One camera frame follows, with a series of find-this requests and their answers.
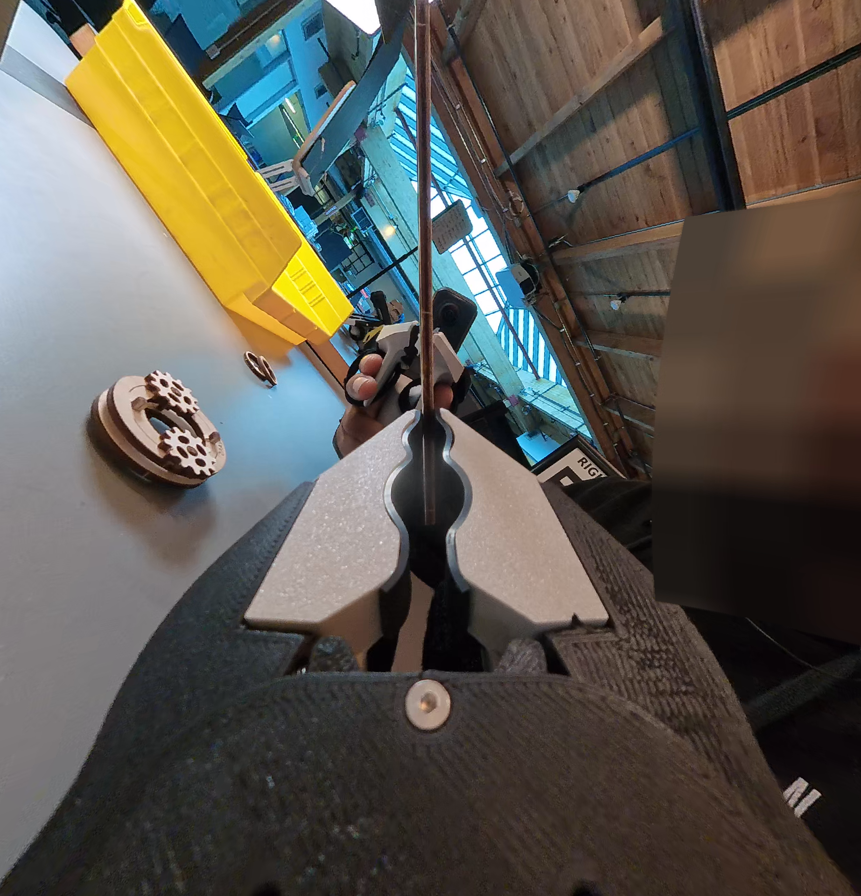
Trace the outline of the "black framed white sign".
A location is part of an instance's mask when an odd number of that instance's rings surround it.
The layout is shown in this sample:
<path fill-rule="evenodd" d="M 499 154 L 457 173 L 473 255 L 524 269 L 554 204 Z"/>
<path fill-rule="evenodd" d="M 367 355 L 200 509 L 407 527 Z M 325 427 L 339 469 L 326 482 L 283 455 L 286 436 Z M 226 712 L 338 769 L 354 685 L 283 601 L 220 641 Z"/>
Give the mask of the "black framed white sign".
<path fill-rule="evenodd" d="M 531 473 L 540 483 L 552 480 L 563 488 L 603 477 L 626 479 L 625 474 L 580 433 L 535 464 Z"/>

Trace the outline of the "wooden ring base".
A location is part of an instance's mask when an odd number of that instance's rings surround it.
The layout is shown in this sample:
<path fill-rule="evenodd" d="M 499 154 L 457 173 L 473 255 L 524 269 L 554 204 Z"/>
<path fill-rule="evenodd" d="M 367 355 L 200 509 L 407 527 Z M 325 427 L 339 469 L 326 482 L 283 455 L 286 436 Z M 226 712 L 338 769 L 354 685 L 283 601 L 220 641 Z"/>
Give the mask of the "wooden ring base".
<path fill-rule="evenodd" d="M 219 430 L 201 408 L 190 422 L 154 409 L 148 401 L 145 376 L 123 376 L 92 402 L 88 421 L 91 439 L 117 467 L 147 483 L 199 487 L 226 465 L 227 452 Z M 206 442 L 217 461 L 214 475 L 195 479 L 166 468 L 158 440 L 170 427 L 187 429 Z"/>

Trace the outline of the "grey ceiling mounted unit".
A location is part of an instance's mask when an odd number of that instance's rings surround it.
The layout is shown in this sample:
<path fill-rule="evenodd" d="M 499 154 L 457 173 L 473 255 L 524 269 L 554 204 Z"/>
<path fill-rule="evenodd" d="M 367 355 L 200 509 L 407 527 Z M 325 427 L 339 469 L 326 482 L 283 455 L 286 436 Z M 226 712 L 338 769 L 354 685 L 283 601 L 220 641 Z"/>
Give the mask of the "grey ceiling mounted unit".
<path fill-rule="evenodd" d="M 540 275 L 538 266 L 529 259 L 512 263 L 495 275 L 509 309 L 531 308 L 538 300 Z"/>

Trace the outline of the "yellow plastic bin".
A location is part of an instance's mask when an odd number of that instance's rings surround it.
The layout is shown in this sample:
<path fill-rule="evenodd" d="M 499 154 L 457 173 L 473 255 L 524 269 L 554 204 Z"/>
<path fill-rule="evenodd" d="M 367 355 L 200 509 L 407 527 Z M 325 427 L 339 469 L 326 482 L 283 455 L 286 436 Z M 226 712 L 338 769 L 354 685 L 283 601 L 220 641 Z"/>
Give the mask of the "yellow plastic bin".
<path fill-rule="evenodd" d="M 300 230 L 135 2 L 66 86 L 223 307 L 292 344 L 317 333 L 273 289 Z"/>
<path fill-rule="evenodd" d="M 224 308 L 293 345 L 324 344 L 350 317 L 352 305 L 313 256 L 294 255 L 267 290 L 238 294 Z"/>

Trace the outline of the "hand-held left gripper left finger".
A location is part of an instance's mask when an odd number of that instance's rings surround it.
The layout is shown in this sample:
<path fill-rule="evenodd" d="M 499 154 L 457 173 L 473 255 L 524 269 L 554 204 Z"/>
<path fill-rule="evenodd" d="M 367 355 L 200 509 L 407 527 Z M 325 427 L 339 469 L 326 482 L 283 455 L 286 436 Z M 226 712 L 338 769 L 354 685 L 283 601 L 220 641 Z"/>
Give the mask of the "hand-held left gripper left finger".
<path fill-rule="evenodd" d="M 381 589 L 404 570 L 385 487 L 406 461 L 415 416 L 401 415 L 317 479 L 245 611 L 251 628 L 338 635 L 357 654 L 381 637 Z"/>

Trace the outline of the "grey desk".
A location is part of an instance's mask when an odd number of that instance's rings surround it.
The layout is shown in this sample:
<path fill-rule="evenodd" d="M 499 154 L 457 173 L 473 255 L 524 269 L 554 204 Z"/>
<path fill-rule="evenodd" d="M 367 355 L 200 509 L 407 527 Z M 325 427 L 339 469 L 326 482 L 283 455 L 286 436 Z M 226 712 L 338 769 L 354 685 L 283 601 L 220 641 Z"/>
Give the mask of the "grey desk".
<path fill-rule="evenodd" d="M 336 463 L 343 414 L 307 348 L 212 296 L 66 91 L 75 63 L 21 5 L 0 62 L 0 881 L 168 611 Z M 223 438 L 202 487 L 142 483 L 89 439 L 93 399 L 155 369 Z"/>

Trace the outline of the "small wooden gear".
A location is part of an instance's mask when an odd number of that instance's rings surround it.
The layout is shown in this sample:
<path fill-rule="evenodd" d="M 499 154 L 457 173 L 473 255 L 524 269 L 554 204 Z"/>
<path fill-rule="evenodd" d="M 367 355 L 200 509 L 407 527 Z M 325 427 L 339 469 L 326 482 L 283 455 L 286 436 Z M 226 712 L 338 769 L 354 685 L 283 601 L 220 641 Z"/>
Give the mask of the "small wooden gear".
<path fill-rule="evenodd" d="M 200 407 L 191 390 L 169 373 L 155 370 L 145 376 L 148 401 L 163 413 L 192 421 Z"/>
<path fill-rule="evenodd" d="M 216 472 L 216 458 L 199 435 L 170 427 L 161 432 L 158 441 L 164 465 L 179 476 L 206 479 Z"/>

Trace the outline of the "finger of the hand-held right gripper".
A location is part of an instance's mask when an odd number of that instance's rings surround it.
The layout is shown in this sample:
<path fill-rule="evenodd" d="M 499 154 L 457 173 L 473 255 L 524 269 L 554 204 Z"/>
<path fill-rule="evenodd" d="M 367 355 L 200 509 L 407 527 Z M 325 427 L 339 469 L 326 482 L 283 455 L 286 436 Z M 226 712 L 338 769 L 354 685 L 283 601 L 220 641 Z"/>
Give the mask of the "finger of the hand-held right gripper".
<path fill-rule="evenodd" d="M 385 396 L 397 386 L 400 377 L 408 375 L 420 353 L 420 324 L 401 322 L 382 327 L 377 338 L 365 349 L 367 354 L 382 357 L 379 371 L 374 375 L 378 383 L 376 394 L 365 400 L 365 408 L 385 401 Z"/>
<path fill-rule="evenodd" d="M 457 384 L 464 374 L 464 365 L 457 352 L 440 330 L 433 333 L 432 367 L 433 384 Z"/>

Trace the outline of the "wooden parts sheet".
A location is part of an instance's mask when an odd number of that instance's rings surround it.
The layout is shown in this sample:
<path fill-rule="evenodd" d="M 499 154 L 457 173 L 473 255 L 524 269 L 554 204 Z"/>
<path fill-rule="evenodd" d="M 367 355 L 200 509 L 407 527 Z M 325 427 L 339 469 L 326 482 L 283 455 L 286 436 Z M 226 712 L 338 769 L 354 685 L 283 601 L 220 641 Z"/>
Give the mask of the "wooden parts sheet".
<path fill-rule="evenodd" d="M 422 491 L 424 523 L 436 523 L 433 259 L 431 220 L 431 48 L 428 1 L 414 3 L 414 80 L 418 174 Z"/>

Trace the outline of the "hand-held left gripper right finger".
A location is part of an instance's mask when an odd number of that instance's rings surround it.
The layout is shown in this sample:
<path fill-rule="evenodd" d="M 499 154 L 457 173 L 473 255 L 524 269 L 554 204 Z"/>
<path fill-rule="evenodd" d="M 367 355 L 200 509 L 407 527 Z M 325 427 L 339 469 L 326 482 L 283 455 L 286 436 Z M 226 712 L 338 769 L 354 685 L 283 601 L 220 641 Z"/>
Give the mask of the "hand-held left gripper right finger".
<path fill-rule="evenodd" d="M 447 532 L 447 563 L 467 593 L 468 632 L 494 658 L 518 639 L 609 622 L 590 576 L 537 478 L 448 410 L 443 460 L 463 508 Z"/>

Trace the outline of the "person's right hand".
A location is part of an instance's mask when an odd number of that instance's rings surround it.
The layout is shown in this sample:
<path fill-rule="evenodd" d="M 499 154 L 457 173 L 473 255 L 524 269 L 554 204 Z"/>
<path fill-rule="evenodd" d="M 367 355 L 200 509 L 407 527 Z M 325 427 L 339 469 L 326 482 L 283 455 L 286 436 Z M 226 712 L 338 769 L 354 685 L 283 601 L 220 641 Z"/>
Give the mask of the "person's right hand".
<path fill-rule="evenodd" d="M 383 361 L 378 353 L 365 355 L 345 384 L 345 395 L 350 403 L 338 423 L 333 439 L 335 453 L 341 460 L 382 432 L 402 414 L 396 391 L 398 386 L 406 383 L 402 377 L 397 382 L 391 380 L 388 383 L 389 389 L 377 398 L 378 374 Z"/>

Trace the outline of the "black equipment case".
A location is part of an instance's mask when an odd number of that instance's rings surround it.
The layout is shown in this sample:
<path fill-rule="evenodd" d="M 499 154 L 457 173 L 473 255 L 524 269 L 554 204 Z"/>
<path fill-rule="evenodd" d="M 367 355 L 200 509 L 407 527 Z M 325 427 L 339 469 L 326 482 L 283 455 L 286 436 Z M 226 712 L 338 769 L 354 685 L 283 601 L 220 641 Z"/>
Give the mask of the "black equipment case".
<path fill-rule="evenodd" d="M 528 460 L 510 426 L 503 400 L 497 400 L 481 409 L 462 414 L 460 420 L 523 468 L 532 469 L 534 466 L 534 462 Z"/>

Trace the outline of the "hanging white sign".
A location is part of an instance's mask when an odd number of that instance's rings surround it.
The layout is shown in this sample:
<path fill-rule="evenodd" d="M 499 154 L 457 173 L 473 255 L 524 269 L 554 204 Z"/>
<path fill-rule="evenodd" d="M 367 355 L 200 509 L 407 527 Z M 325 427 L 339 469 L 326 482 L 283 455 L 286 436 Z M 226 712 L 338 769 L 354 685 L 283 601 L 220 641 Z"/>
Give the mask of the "hanging white sign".
<path fill-rule="evenodd" d="M 447 204 L 431 221 L 431 236 L 436 252 L 449 252 L 471 235 L 473 223 L 465 204 L 458 199 Z"/>

